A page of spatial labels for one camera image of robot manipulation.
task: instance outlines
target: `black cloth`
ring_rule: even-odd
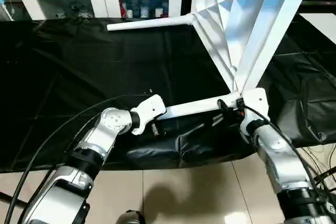
[[[2,143],[0,172],[23,170],[58,126],[34,169],[58,161],[78,130],[109,106],[130,109],[159,94],[166,106],[228,94],[192,26],[107,32],[119,19],[0,23]],[[335,142],[335,45],[295,17],[259,86],[270,117],[296,146]],[[148,125],[117,138],[105,169],[164,169],[232,161],[254,152],[238,125],[214,123],[218,111]],[[77,140],[93,126],[94,120]]]

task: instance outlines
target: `black cable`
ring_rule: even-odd
[[[327,187],[326,183],[324,182],[324,180],[320,177],[320,175],[316,172],[316,170],[302,158],[302,156],[300,155],[300,153],[296,150],[296,148],[292,144],[291,140],[286,135],[284,135],[283,132],[279,128],[277,128],[270,120],[268,120],[265,116],[263,116],[262,114],[260,114],[258,111],[256,111],[255,109],[252,109],[251,107],[246,106],[246,105],[244,105],[244,107],[246,109],[251,110],[252,112],[256,113],[259,117],[261,117],[265,122],[267,122],[287,142],[287,144],[289,144],[289,146],[292,148],[292,150],[295,152],[295,154],[299,157],[300,161],[302,162],[302,165],[303,165],[303,167],[304,167],[304,169],[305,169],[305,171],[306,171],[306,173],[307,173],[307,175],[309,177],[311,186],[313,187],[315,193],[317,195],[320,194],[320,192],[319,192],[319,190],[318,190],[318,188],[317,188],[317,186],[315,184],[315,181],[314,181],[314,179],[313,179],[313,177],[312,177],[309,169],[311,169],[316,174],[318,180],[320,181],[320,183],[323,185],[324,189],[326,190],[326,192],[327,192],[327,194],[328,194],[328,196],[329,196],[332,204],[334,206],[336,206],[336,202],[335,202],[335,200],[333,198],[333,195],[329,192],[328,187]],[[332,219],[332,221],[334,223],[336,223],[336,217],[334,215],[330,214],[330,212],[327,209],[327,207],[326,207],[325,204],[323,204],[323,207],[325,208],[326,212],[329,214],[329,217]]]
[[[8,194],[5,194],[5,193],[3,193],[3,192],[0,191],[0,201],[1,202],[9,204],[9,202],[11,200],[12,200],[12,196],[10,196]],[[19,208],[24,209],[25,207],[27,207],[27,204],[28,204],[27,202],[18,199],[17,203],[16,203],[16,206],[19,207]]]
[[[104,103],[107,103],[107,102],[110,102],[112,100],[115,100],[115,99],[118,99],[120,97],[129,97],[129,96],[132,96],[132,97],[140,97],[140,96],[149,96],[147,94],[136,94],[136,95],[119,95],[117,97],[114,97],[114,98],[110,98],[110,99],[107,99],[105,101],[102,101],[102,102],[99,102],[91,107],[88,107],[86,108],[85,110],[79,112],[78,114],[74,115],[73,117],[71,117],[70,119],[68,119],[65,123],[63,123],[60,127],[58,127],[54,132],[52,132],[45,140],[44,142],[40,145],[40,147],[37,149],[37,151],[34,153],[33,157],[31,158],[28,166],[26,167],[25,171],[23,172],[22,174],[22,177],[20,178],[20,181],[15,189],[15,192],[13,194],[13,199],[12,201],[10,202],[9,204],[9,208],[8,208],[8,211],[7,211],[7,214],[6,214],[6,219],[5,219],[5,222],[4,224],[9,224],[11,218],[12,218],[12,215],[13,215],[13,211],[14,211],[14,207],[15,207],[15,202],[19,196],[19,193],[23,187],[23,184],[29,174],[29,171],[30,169],[32,168],[33,166],[33,162],[34,160],[36,159],[37,155],[39,154],[39,152],[43,149],[43,147],[49,142],[49,140],[59,131],[61,130],[65,125],[67,125],[68,123],[70,123],[71,121],[73,121],[75,118],[79,117],[80,115],[82,115],[83,113],[93,109],[93,108],[96,108]]]
[[[41,189],[43,188],[44,184],[46,183],[46,181],[48,180],[48,178],[50,177],[50,175],[52,174],[52,172],[56,169],[57,165],[63,163],[64,159],[66,156],[68,156],[68,152],[70,150],[72,150],[75,145],[78,143],[78,141],[76,141],[77,136],[82,132],[82,130],[90,123],[92,122],[93,119],[95,119],[97,116],[99,116],[101,114],[101,112],[99,112],[98,114],[94,115],[93,117],[91,117],[83,126],[82,128],[79,129],[79,131],[74,135],[74,137],[72,138],[72,141],[70,142],[70,144],[68,145],[68,147],[65,149],[65,151],[63,152],[62,157],[56,162],[54,163],[50,169],[48,170],[48,172],[46,173],[46,175],[44,176],[44,178],[42,179],[41,183],[39,184],[39,186],[37,187],[37,189],[34,191],[33,195],[31,196],[31,198],[29,199],[26,207],[23,209],[23,211],[20,214],[20,218],[19,221],[17,222],[18,224],[22,223],[23,221],[23,217],[27,211],[27,207],[30,206],[30,204],[33,202],[33,200],[35,199],[35,197],[38,195],[38,193],[41,191]]]
[[[331,152],[331,154],[330,154],[330,157],[329,157],[329,168],[331,169],[331,158],[332,158],[332,155],[334,154],[334,152],[335,152],[335,149],[336,149],[336,144],[335,144],[335,146],[334,146],[334,148],[332,149],[332,152]],[[333,180],[335,181],[335,183],[336,183],[336,179],[335,179],[335,176],[332,174],[331,175],[332,176],[332,178],[333,178]]]
[[[315,164],[315,167],[319,170],[319,173],[322,174],[321,169],[319,168],[319,166],[317,165],[316,161],[313,159],[313,157],[304,149],[302,148],[302,150],[310,157],[310,159],[313,161],[313,163]]]

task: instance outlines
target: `white pole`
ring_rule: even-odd
[[[229,108],[236,106],[236,100],[240,98],[239,92],[232,92],[227,95],[221,95],[220,97],[212,97],[195,102],[183,103],[171,107],[167,107],[167,112],[158,117],[158,120],[165,120],[170,118],[176,118],[184,115],[192,115],[212,110],[218,110],[218,100],[221,99]]]
[[[149,19],[135,22],[109,24],[107,25],[107,31],[141,29],[141,28],[160,27],[160,26],[177,26],[185,24],[191,25],[193,18],[194,15],[189,13],[187,15],[180,17],[158,18],[158,19]]]

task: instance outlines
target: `silver metal part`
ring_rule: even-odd
[[[333,224],[329,216],[305,216],[290,220],[285,220],[285,224]]]
[[[268,117],[268,102],[266,97],[266,92],[262,88],[256,88],[253,90],[245,91],[243,95],[241,96],[244,99],[244,104],[246,106],[249,106],[252,109],[255,109],[260,114],[262,114],[264,117],[269,119]],[[254,121],[261,119],[256,113],[249,109],[244,110],[244,120],[240,124],[240,130],[243,134],[249,135],[247,132],[247,125]]]
[[[70,182],[73,186],[78,187],[79,189],[87,189],[87,188],[92,188],[93,186],[93,180],[92,178],[87,175],[86,173],[77,170],[73,167],[70,166],[61,166],[60,168],[57,169],[57,171],[54,173],[54,175],[50,178],[50,180],[45,184],[45,186],[42,188],[42,190],[40,191],[40,193],[35,197],[35,199],[33,200],[33,202],[28,206],[27,211],[25,213],[25,216],[23,218],[23,224],[29,223],[31,220],[33,219],[37,219],[40,218],[39,215],[37,215],[38,213],[40,213],[40,208],[43,207],[44,208],[44,204],[45,202],[48,202],[48,204],[50,204],[51,201],[51,196],[48,196],[48,201],[43,201],[43,199],[45,199],[45,197],[47,196],[47,194],[49,195],[49,192],[52,188],[54,188],[55,186],[53,186],[57,181],[59,180],[65,180],[67,182]],[[59,197],[55,198],[55,206],[59,206],[62,204],[65,204],[66,206],[68,205],[66,200],[61,199]]]
[[[275,193],[311,187],[301,160],[270,125],[259,127],[254,132],[254,141]]]
[[[105,109],[92,128],[76,148],[91,149],[100,154],[105,163],[118,134],[127,132],[132,125],[131,114],[127,110]]]
[[[41,199],[30,220],[47,224],[72,224],[84,200],[68,190],[53,186]]]
[[[139,215],[135,212],[126,212],[122,214],[115,224],[141,224]]]

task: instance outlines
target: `white wall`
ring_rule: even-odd
[[[314,27],[336,44],[336,16],[332,13],[301,13]]]

